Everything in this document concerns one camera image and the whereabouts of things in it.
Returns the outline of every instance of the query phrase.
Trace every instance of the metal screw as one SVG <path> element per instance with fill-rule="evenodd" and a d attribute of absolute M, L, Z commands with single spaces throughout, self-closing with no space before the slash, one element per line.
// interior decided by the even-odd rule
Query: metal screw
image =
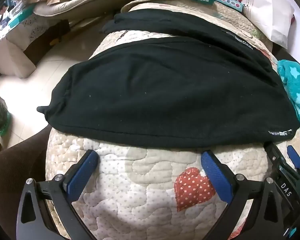
<path fill-rule="evenodd" d="M 26 184 L 31 184 L 32 183 L 32 181 L 33 181 L 33 179 L 32 178 L 29 178 L 29 179 L 27 179 L 27 181 L 26 181 Z"/>
<path fill-rule="evenodd" d="M 237 174 L 235 177 L 237 180 L 244 180 L 244 176 L 242 174 Z"/>
<path fill-rule="evenodd" d="M 273 179 L 270 178 L 270 177 L 268 177 L 268 178 L 267 178 L 267 182 L 268 182 L 269 184 L 272 184 L 272 183 L 273 183 Z"/>
<path fill-rule="evenodd" d="M 56 175 L 56 176 L 54 177 L 54 179 L 55 179 L 56 181 L 60 181 L 60 180 L 62 180 L 62 178 L 63 178 L 63 175 L 62 175 L 62 174 L 58 174 L 58 175 Z"/>

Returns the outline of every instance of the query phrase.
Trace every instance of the person's leg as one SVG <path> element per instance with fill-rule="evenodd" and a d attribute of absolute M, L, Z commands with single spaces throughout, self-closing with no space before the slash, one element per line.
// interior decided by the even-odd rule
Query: person's leg
<path fill-rule="evenodd" d="M 45 181 L 45 159 L 51 126 L 0 152 L 0 225 L 16 239 L 18 206 L 28 178 Z"/>

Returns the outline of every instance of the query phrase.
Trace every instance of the blue gripper pad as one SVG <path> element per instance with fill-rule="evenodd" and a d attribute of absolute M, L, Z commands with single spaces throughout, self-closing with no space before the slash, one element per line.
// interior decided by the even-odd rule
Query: blue gripper pad
<path fill-rule="evenodd" d="M 220 199 L 229 204 L 233 199 L 232 186 L 207 152 L 201 154 L 201 166 Z"/>
<path fill-rule="evenodd" d="M 296 169 L 300 169 L 300 156 L 298 155 L 298 153 L 296 152 L 296 150 L 293 148 L 292 145 L 289 145 L 287 147 L 287 153 L 294 167 Z"/>
<path fill-rule="evenodd" d="M 95 171 L 98 165 L 98 154 L 95 151 L 90 151 L 89 156 L 81 164 L 76 174 L 72 177 L 70 182 L 67 184 L 67 198 L 68 201 L 77 201 L 87 185 L 92 173 Z"/>

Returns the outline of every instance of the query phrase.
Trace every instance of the white paper bag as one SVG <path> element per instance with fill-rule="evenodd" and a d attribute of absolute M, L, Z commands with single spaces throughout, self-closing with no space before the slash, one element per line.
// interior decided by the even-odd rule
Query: white paper bag
<path fill-rule="evenodd" d="M 238 0 L 243 3 L 244 15 L 266 37 L 287 48 L 288 33 L 294 8 L 287 0 Z"/>

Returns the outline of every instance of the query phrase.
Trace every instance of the red heart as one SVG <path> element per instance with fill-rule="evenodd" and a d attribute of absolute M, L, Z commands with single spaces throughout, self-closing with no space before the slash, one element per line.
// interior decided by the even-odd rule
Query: red heart
<path fill-rule="evenodd" d="M 177 211 L 210 200 L 216 191 L 207 176 L 202 177 L 198 168 L 187 168 L 174 183 Z"/>

